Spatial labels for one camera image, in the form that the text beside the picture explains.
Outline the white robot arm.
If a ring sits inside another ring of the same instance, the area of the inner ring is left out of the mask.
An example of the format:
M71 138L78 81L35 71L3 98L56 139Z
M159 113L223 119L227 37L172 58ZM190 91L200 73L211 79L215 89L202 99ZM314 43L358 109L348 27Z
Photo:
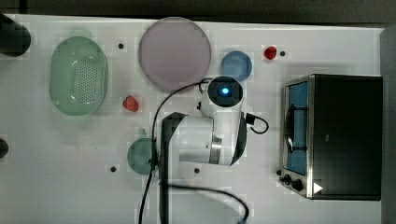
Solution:
M161 121L159 154L159 217L161 224L245 224L248 214L207 196L209 187L195 187L184 162L231 166L243 155L247 122L244 91L232 77L209 81L198 103L199 117L173 112Z

